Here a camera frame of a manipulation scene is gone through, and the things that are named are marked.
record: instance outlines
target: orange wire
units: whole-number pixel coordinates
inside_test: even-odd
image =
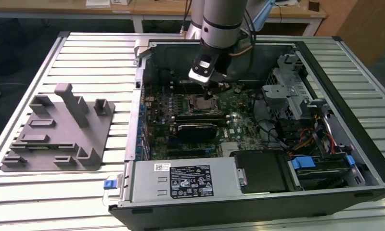
[[[306,129],[302,130],[302,132],[301,132],[301,134],[299,134],[299,141],[298,141],[298,142],[301,142],[301,140],[302,140],[302,134],[303,134],[303,132],[307,131],[307,130],[313,130],[313,129],[311,129],[311,128],[306,128]]]
[[[230,56],[230,57],[237,57],[237,56],[239,56],[239,55],[242,55],[242,54],[245,54],[250,49],[251,49],[251,45],[249,46],[249,47],[246,47],[242,51],[239,51],[238,53],[229,53],[227,55]]]
[[[330,140],[330,145],[331,145],[331,153],[334,154],[334,140],[333,140],[333,136],[327,133],[323,132],[323,134],[329,137],[329,140]]]

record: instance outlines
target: desk leg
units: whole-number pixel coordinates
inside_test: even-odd
[[[307,24],[302,36],[314,36],[315,30],[318,30],[322,19],[313,18]]]
[[[133,25],[134,25],[134,32],[143,33],[142,30],[142,15],[133,15]]]

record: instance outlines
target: motherboard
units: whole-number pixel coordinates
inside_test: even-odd
[[[229,156],[265,146],[253,118],[257,97],[239,83],[203,99],[195,84],[145,87],[150,159]]]

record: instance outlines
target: barcode sticker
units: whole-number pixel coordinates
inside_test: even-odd
[[[169,171],[170,163],[154,164],[154,171]]]

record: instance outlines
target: cardboard box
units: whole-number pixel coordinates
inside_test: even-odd
[[[127,5],[130,0],[110,0],[110,4]]]

